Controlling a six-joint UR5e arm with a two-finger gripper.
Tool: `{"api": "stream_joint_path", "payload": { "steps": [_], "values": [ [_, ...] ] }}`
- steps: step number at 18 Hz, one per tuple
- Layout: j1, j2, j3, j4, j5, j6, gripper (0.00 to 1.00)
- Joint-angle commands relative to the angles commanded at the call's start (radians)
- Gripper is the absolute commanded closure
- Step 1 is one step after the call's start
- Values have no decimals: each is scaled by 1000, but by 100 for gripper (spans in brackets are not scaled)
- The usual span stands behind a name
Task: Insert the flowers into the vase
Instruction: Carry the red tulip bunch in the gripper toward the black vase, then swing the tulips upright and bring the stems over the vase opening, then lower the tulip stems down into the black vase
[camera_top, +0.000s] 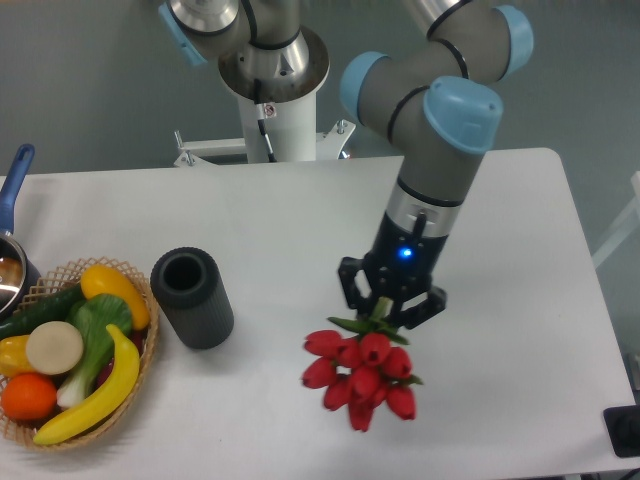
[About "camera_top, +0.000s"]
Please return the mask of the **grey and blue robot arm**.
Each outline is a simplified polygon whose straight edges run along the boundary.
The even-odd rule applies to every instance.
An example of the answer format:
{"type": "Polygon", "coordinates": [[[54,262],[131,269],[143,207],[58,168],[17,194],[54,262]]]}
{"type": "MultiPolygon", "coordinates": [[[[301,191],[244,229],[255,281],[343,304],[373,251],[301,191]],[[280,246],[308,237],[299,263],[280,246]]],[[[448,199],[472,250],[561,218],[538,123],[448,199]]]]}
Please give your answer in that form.
{"type": "MultiPolygon", "coordinates": [[[[412,329],[445,309],[432,273],[494,143],[503,105],[492,85],[528,62],[534,37],[509,5],[409,1],[406,9],[424,48],[402,61],[363,53],[341,77],[345,110],[403,162],[371,250],[344,258],[338,275],[360,316],[386,298],[392,325],[412,329]]],[[[217,63],[237,98],[250,162],[319,158],[315,96],[330,61],[298,2],[165,1],[159,13],[191,63],[217,63]]]]}

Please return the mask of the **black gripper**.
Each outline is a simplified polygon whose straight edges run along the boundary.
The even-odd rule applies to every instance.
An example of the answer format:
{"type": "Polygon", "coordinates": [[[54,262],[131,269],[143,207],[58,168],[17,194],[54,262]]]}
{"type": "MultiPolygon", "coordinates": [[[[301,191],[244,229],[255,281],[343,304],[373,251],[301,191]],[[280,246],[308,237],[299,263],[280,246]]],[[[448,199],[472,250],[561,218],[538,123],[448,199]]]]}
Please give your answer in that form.
{"type": "Polygon", "coordinates": [[[358,315],[373,313],[379,298],[393,301],[389,323],[412,330],[446,309],[447,292],[433,286],[432,272],[447,240],[427,237],[427,215],[419,212],[409,220],[409,230],[398,226],[385,214],[371,250],[364,259],[343,257],[338,277],[347,306],[358,315]],[[369,292],[364,294],[357,283],[364,275],[369,292]],[[425,294],[414,306],[409,300],[425,294]]]}

